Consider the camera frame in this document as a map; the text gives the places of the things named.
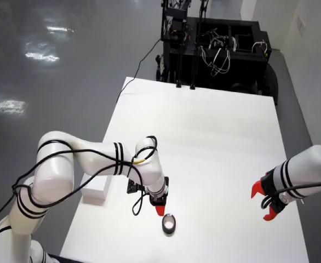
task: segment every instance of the glossy floor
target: glossy floor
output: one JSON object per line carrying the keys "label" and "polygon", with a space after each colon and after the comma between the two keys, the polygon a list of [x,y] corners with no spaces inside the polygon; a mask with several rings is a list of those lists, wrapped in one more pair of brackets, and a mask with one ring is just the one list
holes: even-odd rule
{"label": "glossy floor", "polygon": [[[212,17],[237,19],[240,6],[233,2],[239,0],[213,0]],[[160,0],[0,0],[0,206],[14,180],[35,164],[44,133],[62,130],[102,141],[125,77],[134,75],[158,40],[160,21]],[[159,44],[142,64],[140,78],[154,79],[154,58],[161,52]],[[275,52],[271,59],[281,87],[280,126],[291,157],[310,139],[283,56]],[[75,169],[80,182],[82,170]],[[79,198],[76,194],[52,208],[34,234],[49,253],[59,254]],[[320,204],[313,200],[314,206]],[[309,257],[314,253],[317,259],[321,230],[309,224],[320,221],[308,204],[302,209]]]}

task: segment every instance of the white wire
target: white wire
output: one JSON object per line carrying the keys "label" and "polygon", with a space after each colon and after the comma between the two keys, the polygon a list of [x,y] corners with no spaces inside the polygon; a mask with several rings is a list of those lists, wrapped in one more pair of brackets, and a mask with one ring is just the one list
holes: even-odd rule
{"label": "white wire", "polygon": [[237,48],[237,43],[236,43],[236,39],[234,37],[232,37],[232,40],[233,40],[233,51],[235,52],[236,48]]}
{"label": "white wire", "polygon": [[213,64],[215,63],[215,60],[216,60],[216,57],[219,55],[219,52],[220,52],[221,48],[219,48],[219,50],[217,51],[216,55],[215,55],[215,58],[213,60]]}
{"label": "white wire", "polygon": [[[231,67],[231,61],[230,61],[230,60],[231,60],[231,58],[230,58],[230,51],[229,51],[229,50],[226,51],[226,59],[224,60],[223,64],[221,65],[221,68],[218,68],[216,65],[214,65],[214,62],[215,62],[215,60],[216,60],[216,58],[217,58],[217,56],[218,56],[221,48],[220,48],[220,49],[218,50],[218,52],[216,53],[215,58],[214,58],[214,61],[211,62],[211,63],[208,63],[208,62],[207,62],[207,56],[206,56],[206,54],[205,54],[205,51],[204,51],[203,47],[200,46],[200,48],[201,48],[201,50],[202,50],[202,59],[203,59],[204,63],[205,63],[208,67],[211,67],[210,75],[211,75],[212,77],[215,77],[218,73],[220,73],[220,74],[226,74],[226,73],[230,70],[230,67]],[[225,66],[225,63],[226,63],[227,60],[228,60],[227,69],[223,69],[223,67]]]}
{"label": "white wire", "polygon": [[[224,67],[224,65],[225,65],[225,63],[226,63],[227,60],[228,60],[227,69],[223,70],[222,68]],[[231,66],[230,60],[231,60],[231,58],[230,58],[230,51],[228,50],[228,51],[227,51],[227,55],[226,55],[226,59],[225,59],[224,63],[222,64],[221,68],[218,68],[218,67],[216,67],[215,65],[213,65],[213,68],[212,68],[212,71],[211,71],[210,74],[211,74],[213,77],[215,77],[218,73],[220,73],[220,74],[226,74],[226,73],[228,73],[229,70],[230,70],[230,66]]]}
{"label": "white wire", "polygon": [[261,41],[261,42],[255,42],[255,43],[254,43],[254,45],[253,45],[253,47],[252,47],[252,53],[253,53],[253,50],[254,50],[254,46],[257,45],[257,44],[260,44],[260,46],[263,45],[263,44],[265,45],[264,54],[266,53],[266,51],[268,51],[268,44],[265,43],[265,41]]}

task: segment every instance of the robotic arm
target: robotic arm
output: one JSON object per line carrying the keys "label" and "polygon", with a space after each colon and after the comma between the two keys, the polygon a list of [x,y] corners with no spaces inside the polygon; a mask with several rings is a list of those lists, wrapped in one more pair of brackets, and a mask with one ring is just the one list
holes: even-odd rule
{"label": "robotic arm", "polygon": [[[40,139],[37,162],[61,151],[74,151],[74,156],[89,175],[99,170],[98,175],[125,175],[134,182],[131,183],[134,190],[130,192],[142,188],[150,195],[157,213],[164,215],[168,178],[162,172],[155,138],[139,141],[133,157],[121,143],[89,142],[52,131]],[[45,206],[62,200],[73,191],[74,156],[73,153],[62,153],[48,158],[37,167],[35,175],[24,182],[26,187],[20,188],[9,215],[0,222],[0,262],[36,262],[35,255],[39,262],[44,257],[47,263],[56,262],[49,258],[41,245],[31,241],[31,234],[47,213],[49,208]]]}
{"label": "robotic arm", "polygon": [[252,187],[251,197],[266,196],[266,221],[273,220],[290,202],[321,192],[321,145],[314,145],[268,171]]}

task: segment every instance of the white table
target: white table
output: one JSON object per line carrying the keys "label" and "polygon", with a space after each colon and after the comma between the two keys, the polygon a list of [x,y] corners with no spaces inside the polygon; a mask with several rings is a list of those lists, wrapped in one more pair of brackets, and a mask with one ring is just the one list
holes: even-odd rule
{"label": "white table", "polygon": [[104,141],[133,149],[155,135],[165,176],[167,237],[148,199],[139,216],[124,176],[103,205],[81,202],[61,256],[84,262],[308,262],[296,203],[266,222],[251,187],[286,159],[272,98],[189,90],[136,79],[119,98]]}

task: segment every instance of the black metal frame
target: black metal frame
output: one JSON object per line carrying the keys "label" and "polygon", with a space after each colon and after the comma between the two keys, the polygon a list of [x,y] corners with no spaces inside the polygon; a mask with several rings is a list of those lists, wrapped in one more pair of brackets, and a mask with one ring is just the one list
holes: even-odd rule
{"label": "black metal frame", "polygon": [[[180,42],[179,42],[179,59],[177,63],[177,70],[176,70],[176,87],[181,88],[181,72],[182,72],[182,60],[184,57],[184,52],[186,48],[186,34],[185,34],[185,28],[186,28],[186,23],[187,23],[187,11],[188,8],[191,6],[191,1],[192,0],[179,0],[179,8],[174,8],[169,6],[169,0],[162,0],[162,29],[161,29],[161,34],[160,38],[163,42],[173,42],[173,39],[170,39],[169,37],[165,37],[165,21],[167,17],[172,17],[173,21],[178,22],[181,24],[181,37],[180,37]],[[199,22],[199,28],[200,24],[202,22],[202,17],[203,17],[203,12],[207,12],[207,6],[208,6],[209,0],[201,0],[200,4],[200,10],[199,10],[199,17],[200,17],[200,22]],[[193,65],[192,72],[196,72],[197,70],[197,61],[198,61],[198,41],[196,40],[196,49],[193,53],[194,57],[196,58],[196,63]],[[193,81],[191,84],[191,89],[194,89],[194,75],[193,75]]]}
{"label": "black metal frame", "polygon": [[[176,83],[177,87],[181,87],[181,82],[185,82],[190,85],[191,89],[195,89],[196,86],[206,87],[206,88],[219,88],[219,89],[227,89],[233,88],[233,91],[238,91],[242,89],[242,87],[237,88],[237,84],[240,86],[246,85],[249,88],[251,86],[258,86],[259,90],[264,90],[261,92],[266,95],[269,92],[266,92],[264,86],[264,77],[265,77],[265,69],[270,58],[270,42],[268,39],[268,35],[266,32],[261,31],[258,22],[254,21],[240,21],[240,20],[222,20],[222,19],[206,19],[205,12],[207,11],[207,0],[202,0],[199,10],[198,18],[185,17],[185,13],[187,14],[187,8],[189,6],[190,1],[181,1],[182,6],[185,7],[182,10],[181,15],[179,12],[175,12],[172,7],[169,7],[169,0],[163,0],[163,16],[162,16],[162,41],[163,43],[163,61],[165,68],[170,73],[170,82]],[[175,26],[179,30],[179,39],[176,41],[173,38],[169,37],[169,35],[165,35],[167,31],[166,19],[167,15],[173,16],[173,22],[175,21]],[[179,27],[176,23],[181,21],[181,27]],[[207,65],[199,59],[200,57],[200,46],[203,45],[203,41],[205,40],[201,34],[208,29],[212,24],[219,26],[227,27],[227,35],[228,35],[228,46],[227,49],[230,52],[232,67],[230,71],[226,75],[218,75],[216,79],[211,79],[210,81],[214,81],[214,84],[206,85],[203,82],[205,79],[204,73],[205,71],[210,71],[207,68]],[[191,32],[188,32],[188,27],[192,27]],[[239,39],[244,39],[244,33],[238,33],[238,31],[249,29],[251,32],[251,41],[253,43],[265,41],[268,45],[268,50],[266,53],[259,48],[257,45],[253,52],[250,50],[236,50],[233,52],[233,40],[232,36],[237,37],[237,42]],[[185,34],[187,34],[195,41],[189,41],[185,39]],[[208,58],[213,60],[216,55],[217,49],[207,50]],[[225,60],[226,54],[222,52],[217,57],[216,63],[221,63]]]}

